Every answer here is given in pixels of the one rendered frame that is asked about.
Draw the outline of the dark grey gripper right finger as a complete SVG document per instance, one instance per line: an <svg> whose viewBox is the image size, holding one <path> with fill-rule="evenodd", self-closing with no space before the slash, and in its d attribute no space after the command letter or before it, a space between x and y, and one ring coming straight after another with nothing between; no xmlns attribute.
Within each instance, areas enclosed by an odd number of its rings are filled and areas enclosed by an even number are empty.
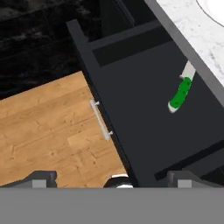
<svg viewBox="0 0 224 224"><path fill-rule="evenodd" d="M190 171L169 171L167 185L172 188L224 188L224 185L203 180Z"/></svg>

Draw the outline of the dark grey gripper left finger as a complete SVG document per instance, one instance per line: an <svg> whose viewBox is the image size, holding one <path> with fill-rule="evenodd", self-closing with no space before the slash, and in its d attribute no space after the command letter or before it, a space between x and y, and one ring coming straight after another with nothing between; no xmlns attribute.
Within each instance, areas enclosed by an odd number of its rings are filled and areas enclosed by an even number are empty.
<svg viewBox="0 0 224 224"><path fill-rule="evenodd" d="M56 171L33 171L23 179L0 185L0 188L55 188L56 179Z"/></svg>

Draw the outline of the black open drawer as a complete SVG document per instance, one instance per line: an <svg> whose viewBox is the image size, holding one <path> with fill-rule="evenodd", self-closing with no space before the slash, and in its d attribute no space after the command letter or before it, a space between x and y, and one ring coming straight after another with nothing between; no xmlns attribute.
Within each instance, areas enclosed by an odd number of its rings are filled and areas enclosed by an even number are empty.
<svg viewBox="0 0 224 224"><path fill-rule="evenodd" d="M196 76L171 113L186 57L159 22L88 42L67 22L107 133L135 186L163 186L167 172L204 176L224 165L224 107Z"/></svg>

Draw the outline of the white plate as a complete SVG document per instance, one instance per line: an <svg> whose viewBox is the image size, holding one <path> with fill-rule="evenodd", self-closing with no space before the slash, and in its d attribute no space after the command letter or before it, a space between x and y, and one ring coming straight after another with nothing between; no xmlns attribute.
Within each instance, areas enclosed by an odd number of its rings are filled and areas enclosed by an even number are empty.
<svg viewBox="0 0 224 224"><path fill-rule="evenodd" d="M196 0L196 2L215 23L224 27L224 0Z"/></svg>

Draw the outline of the black and white round object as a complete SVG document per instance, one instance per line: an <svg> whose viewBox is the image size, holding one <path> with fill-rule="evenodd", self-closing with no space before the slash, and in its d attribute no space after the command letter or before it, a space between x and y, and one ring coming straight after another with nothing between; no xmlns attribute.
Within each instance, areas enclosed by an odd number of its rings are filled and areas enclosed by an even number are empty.
<svg viewBox="0 0 224 224"><path fill-rule="evenodd" d="M104 188L133 188L133 185L127 174L115 174L107 180Z"/></svg>

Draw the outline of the green handled knife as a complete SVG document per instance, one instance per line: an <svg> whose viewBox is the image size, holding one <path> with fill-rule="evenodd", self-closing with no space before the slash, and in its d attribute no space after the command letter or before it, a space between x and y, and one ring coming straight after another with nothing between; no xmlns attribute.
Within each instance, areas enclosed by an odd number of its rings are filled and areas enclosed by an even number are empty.
<svg viewBox="0 0 224 224"><path fill-rule="evenodd" d="M190 61L187 61L182 74L179 76L181 82L178 86L177 93L168 102L168 109L171 113L175 113L184 103L192 85L195 73L196 69Z"/></svg>

